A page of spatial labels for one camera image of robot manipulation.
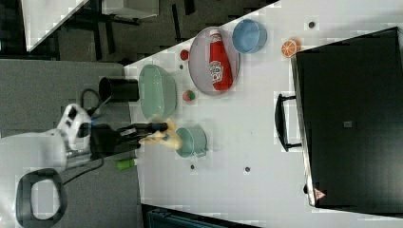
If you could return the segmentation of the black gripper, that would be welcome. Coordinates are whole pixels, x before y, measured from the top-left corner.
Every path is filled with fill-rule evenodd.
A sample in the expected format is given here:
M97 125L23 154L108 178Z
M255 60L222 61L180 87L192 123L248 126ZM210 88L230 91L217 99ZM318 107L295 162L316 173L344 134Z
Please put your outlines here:
M134 151L141 146L124 132L130 130L137 134L154 134L168 129L167 123L134 123L126 127L112 129L108 124L93 125L90 134L90 159L96 161L125 152Z

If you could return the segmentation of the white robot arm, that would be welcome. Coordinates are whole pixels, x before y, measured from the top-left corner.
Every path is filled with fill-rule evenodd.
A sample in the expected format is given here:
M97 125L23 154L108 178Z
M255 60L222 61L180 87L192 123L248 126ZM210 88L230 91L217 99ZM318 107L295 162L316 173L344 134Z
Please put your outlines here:
M67 210L61 173L114 156L123 143L138 143L168 124L134 123L119 129L95 124L78 104L66 107L58 125L45 132L7 136L1 140L1 228L51 228ZM34 185L46 181L56 195L48 218L38 218Z

